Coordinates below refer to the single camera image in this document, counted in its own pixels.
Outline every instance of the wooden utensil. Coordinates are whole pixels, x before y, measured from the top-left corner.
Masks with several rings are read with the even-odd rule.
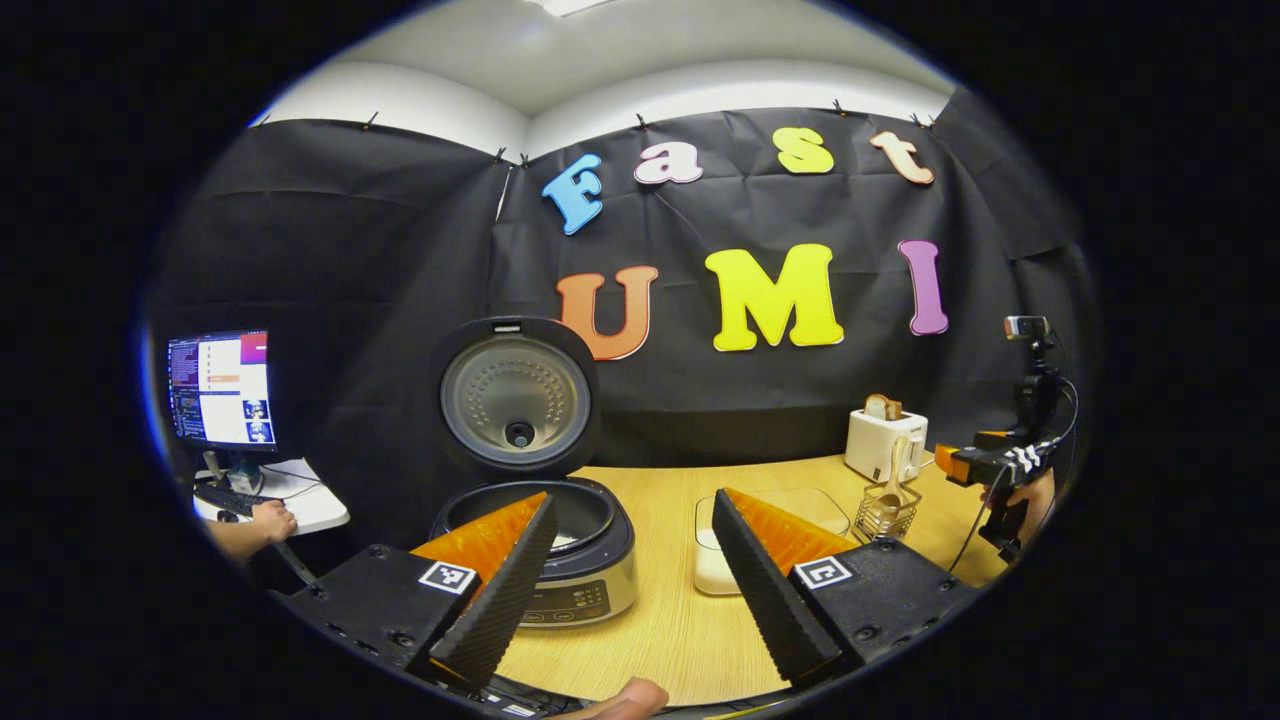
[[[902,471],[906,445],[905,437],[893,441],[893,450],[890,454],[888,482],[884,483],[884,491],[876,498],[876,505],[872,507],[872,512],[882,525],[892,523],[897,518],[897,510],[902,506],[904,493],[902,488],[899,487],[899,475]]]

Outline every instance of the keyboard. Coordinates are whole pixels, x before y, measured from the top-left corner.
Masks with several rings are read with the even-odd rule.
[[[221,507],[223,510],[230,510],[232,512],[244,515],[246,518],[253,516],[255,505],[271,500],[280,500],[279,497],[266,497],[262,495],[244,495],[242,492],[215,487],[211,483],[197,483],[193,495],[210,505]]]

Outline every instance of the colorful foam letter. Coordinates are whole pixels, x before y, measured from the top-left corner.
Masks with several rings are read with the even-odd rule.
[[[604,284],[604,275],[570,275],[556,284],[563,297],[561,323],[586,341],[596,360],[621,360],[640,350],[649,338],[649,283],[658,277],[658,268],[623,268],[613,277],[625,288],[625,310],[622,329],[612,336],[595,332],[595,291]]]
[[[543,197],[556,201],[561,214],[564,215],[564,234],[573,234],[591,218],[600,214],[604,204],[599,200],[588,200],[586,193],[599,195],[603,186],[600,178],[591,172],[591,168],[600,165],[600,156],[588,152],[577,159],[556,179],[543,188]],[[575,181],[581,173],[581,179]]]
[[[888,161],[893,163],[893,169],[904,178],[919,184],[933,182],[933,170],[916,165],[915,159],[911,158],[911,152],[915,152],[915,146],[910,142],[904,142],[892,132],[884,131],[872,137],[872,145],[888,155]]]
[[[911,332],[915,334],[941,334],[947,329],[947,316],[942,311],[942,293],[938,291],[938,270],[933,260],[938,247],[927,240],[905,240],[897,251],[906,258],[911,269],[911,288],[915,293],[915,316]]]
[[[694,182],[703,177],[698,167],[698,149],[687,142],[663,142],[640,152],[644,163],[636,165],[636,182],[662,184],[667,181]]]
[[[796,174],[827,173],[836,167],[836,159],[822,146],[822,136],[810,128],[778,128],[773,131],[773,145],[778,146],[778,161]]]
[[[845,329],[836,323],[831,302],[827,278],[831,258],[831,249],[824,245],[797,245],[787,252],[774,284],[746,250],[708,255],[707,268],[718,275],[721,286],[721,332],[712,341],[716,350],[755,347],[755,333],[746,329],[748,311],[764,340],[777,346],[792,307],[796,325],[788,337],[795,345],[837,345],[845,340]]]

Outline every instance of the hand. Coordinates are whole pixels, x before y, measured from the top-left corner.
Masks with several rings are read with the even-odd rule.
[[[253,524],[262,528],[268,542],[282,542],[298,529],[293,512],[284,509],[279,500],[269,500],[253,506]]]
[[[609,700],[548,720],[645,720],[667,706],[667,691],[652,680],[631,678],[622,691]]]
[[[991,507],[987,497],[991,495],[991,488],[984,488],[982,491],[982,502]],[[1029,502],[1027,506],[1027,516],[1023,519],[1023,527],[1018,528],[1018,541],[1027,547],[1027,543],[1036,537],[1036,532],[1039,530],[1041,524],[1044,521],[1044,515],[1048,514],[1048,507],[1053,502],[1053,469],[1051,468],[1047,473],[1036,478],[1029,484],[1020,488],[1015,488],[1014,492],[1009,495],[1009,501],[1005,502],[1005,507],[1012,507],[1021,502]]]

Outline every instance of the rice cooker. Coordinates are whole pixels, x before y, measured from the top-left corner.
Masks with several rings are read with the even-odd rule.
[[[503,316],[449,333],[431,360],[431,398],[445,450],[483,484],[451,498],[436,538],[545,491],[558,534],[522,628],[567,628],[623,612],[636,598],[635,530],[617,497],[571,477],[599,437],[595,360],[573,331],[543,318]]]

